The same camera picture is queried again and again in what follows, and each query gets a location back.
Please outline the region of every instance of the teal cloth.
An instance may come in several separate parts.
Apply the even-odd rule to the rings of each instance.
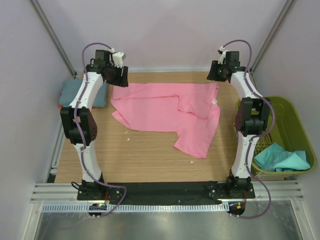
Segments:
[[[67,107],[75,99],[80,86],[82,84],[81,79],[70,79],[63,82],[61,96],[59,99],[59,105]],[[92,107],[94,108],[104,108],[107,105],[106,95],[107,95],[106,82],[98,90],[95,99],[93,101]]]
[[[260,152],[254,161],[259,168],[268,172],[292,172],[310,168],[305,151],[285,151],[277,143]]]

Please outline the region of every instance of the plastic laundry basket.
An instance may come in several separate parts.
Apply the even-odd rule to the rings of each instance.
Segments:
[[[269,96],[271,104],[275,112],[275,125],[272,131],[259,139],[254,150],[254,156],[262,150],[277,143],[286,151],[305,151],[306,160],[311,168],[299,171],[265,171],[260,169],[255,161],[252,161],[251,172],[259,178],[287,178],[298,174],[306,174],[315,169],[317,159],[313,148],[309,142],[307,134],[302,126],[300,118],[293,104],[287,99],[280,96]],[[240,100],[236,103],[236,110],[240,106]],[[272,122],[272,114],[270,112],[268,120],[268,128]]]

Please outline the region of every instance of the wooden surface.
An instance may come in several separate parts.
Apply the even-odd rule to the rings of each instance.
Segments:
[[[212,83],[207,72],[130,73],[130,83]],[[108,87],[108,101],[113,87]],[[187,182],[225,181],[234,163],[237,140],[232,122],[239,99],[228,82],[219,83],[217,104],[221,108],[219,125],[207,158],[200,160],[173,147],[175,132],[140,132],[126,128],[106,108],[92,110],[98,134],[95,150],[98,164],[107,182]],[[79,183],[82,179],[80,160],[74,146],[66,139],[55,182]]]

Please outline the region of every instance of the pink shirt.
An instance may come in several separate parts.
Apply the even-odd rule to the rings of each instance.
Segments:
[[[174,147],[205,159],[218,127],[217,83],[130,83],[113,88],[112,116],[127,128],[176,132]]]

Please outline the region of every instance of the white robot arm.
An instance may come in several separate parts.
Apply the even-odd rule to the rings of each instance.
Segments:
[[[76,104],[80,100],[76,115],[86,144],[83,149],[83,162],[93,178],[102,183],[104,183],[103,174],[98,166],[95,151],[98,128],[91,110],[104,81],[120,87],[128,86],[128,67],[123,65],[124,58],[125,54],[123,52],[115,52],[113,48],[110,50],[96,50],[95,58],[91,59],[90,64],[86,66],[88,79],[84,76],[74,100],[68,107],[63,107],[60,111],[64,134],[67,139],[70,139],[79,158],[82,159],[81,150],[84,143],[74,119]],[[94,182],[93,178],[85,171],[82,161],[80,163],[82,166],[82,187],[93,191],[96,189],[97,193],[101,192],[99,190],[102,186]]]
[[[221,57],[219,60],[212,61],[207,79],[218,82],[228,81],[234,86],[241,99],[234,121],[238,135],[238,146],[235,161],[226,182],[229,190],[234,188],[238,192],[242,190],[245,192],[251,181],[250,174],[246,168],[246,158],[247,166],[251,169],[255,147],[259,140],[258,137],[252,137],[258,136],[266,130],[270,109],[259,98],[262,95],[258,93],[252,82],[245,80],[245,76],[246,79],[250,78],[249,74],[245,72],[246,68],[240,66],[239,52],[228,51],[224,47],[220,47],[218,52]],[[250,141],[253,147],[250,148],[248,156],[246,156]]]

